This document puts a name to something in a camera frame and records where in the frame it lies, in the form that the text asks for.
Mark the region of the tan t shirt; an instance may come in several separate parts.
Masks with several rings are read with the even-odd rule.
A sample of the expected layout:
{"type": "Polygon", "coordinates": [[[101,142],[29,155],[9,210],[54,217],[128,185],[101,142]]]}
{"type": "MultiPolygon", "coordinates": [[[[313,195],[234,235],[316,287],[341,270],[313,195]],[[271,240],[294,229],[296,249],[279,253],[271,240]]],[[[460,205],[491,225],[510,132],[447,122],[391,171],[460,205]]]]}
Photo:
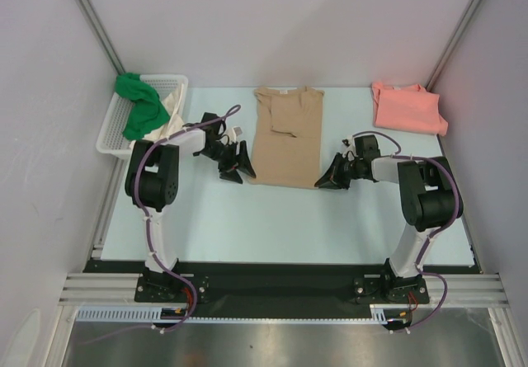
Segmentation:
{"type": "Polygon", "coordinates": [[[324,91],[259,87],[254,184],[313,189],[320,175],[324,91]]]}

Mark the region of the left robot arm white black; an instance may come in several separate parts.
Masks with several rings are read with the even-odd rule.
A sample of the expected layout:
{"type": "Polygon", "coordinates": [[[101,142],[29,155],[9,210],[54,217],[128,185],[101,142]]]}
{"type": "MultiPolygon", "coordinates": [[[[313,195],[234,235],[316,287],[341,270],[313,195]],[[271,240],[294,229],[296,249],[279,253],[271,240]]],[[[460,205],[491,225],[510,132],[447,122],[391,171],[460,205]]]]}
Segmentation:
{"type": "Polygon", "coordinates": [[[242,175],[255,179],[247,142],[238,140],[241,130],[226,120],[239,109],[223,115],[206,112],[199,123],[187,123],[159,141],[135,143],[125,177],[125,193],[143,213],[147,257],[134,300],[140,303],[182,302],[191,306],[196,287],[177,272],[175,247],[163,234],[163,215],[177,198],[180,161],[200,155],[216,162],[219,178],[242,184],[242,175]]]}

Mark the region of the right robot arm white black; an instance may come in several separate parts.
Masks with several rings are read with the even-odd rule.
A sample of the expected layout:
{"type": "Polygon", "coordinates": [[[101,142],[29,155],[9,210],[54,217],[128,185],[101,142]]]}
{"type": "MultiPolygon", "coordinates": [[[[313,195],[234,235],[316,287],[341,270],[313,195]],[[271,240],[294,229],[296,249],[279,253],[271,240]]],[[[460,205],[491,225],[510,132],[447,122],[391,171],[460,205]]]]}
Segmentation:
{"type": "Polygon", "coordinates": [[[318,189],[347,190],[354,180],[398,185],[405,227],[393,254],[378,277],[354,280],[358,304],[428,300],[423,262],[436,236],[463,213],[463,201],[444,157],[383,155],[378,132],[360,132],[343,140],[330,167],[315,182],[318,189]]]}

